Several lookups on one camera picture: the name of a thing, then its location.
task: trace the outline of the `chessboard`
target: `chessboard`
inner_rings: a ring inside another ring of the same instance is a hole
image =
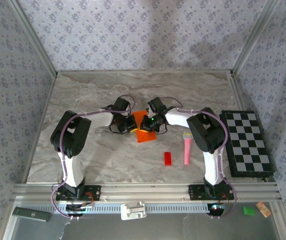
[[[228,129],[226,152],[232,177],[267,178],[273,174],[253,111],[222,111]]]

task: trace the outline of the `floral wallpaper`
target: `floral wallpaper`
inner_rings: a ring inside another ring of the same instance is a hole
[[[282,0],[239,74],[247,109],[261,120],[286,207],[286,0]]]
[[[52,83],[6,0],[0,0],[0,220],[20,183]]]
[[[57,71],[231,69],[266,0],[18,0]]]

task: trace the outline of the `marble table surface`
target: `marble table surface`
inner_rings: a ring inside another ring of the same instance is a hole
[[[118,96],[131,94],[135,111],[148,107],[154,97],[171,96],[184,109],[210,107],[216,115],[221,110],[237,110],[233,92],[225,73],[60,73],[42,124],[40,137],[29,171],[28,183],[60,182],[61,162],[50,143],[50,137],[67,110],[91,112],[113,104]],[[167,106],[175,105],[164,100]],[[119,135],[108,127],[88,134],[83,151],[77,156],[86,183],[161,183],[202,182],[205,174],[203,153],[193,142],[190,165],[184,165],[182,126],[169,126],[157,140],[138,143],[135,133]],[[172,166],[164,166],[164,152],[171,152]],[[231,179],[226,153],[224,173]],[[234,178],[233,181],[251,181]]]

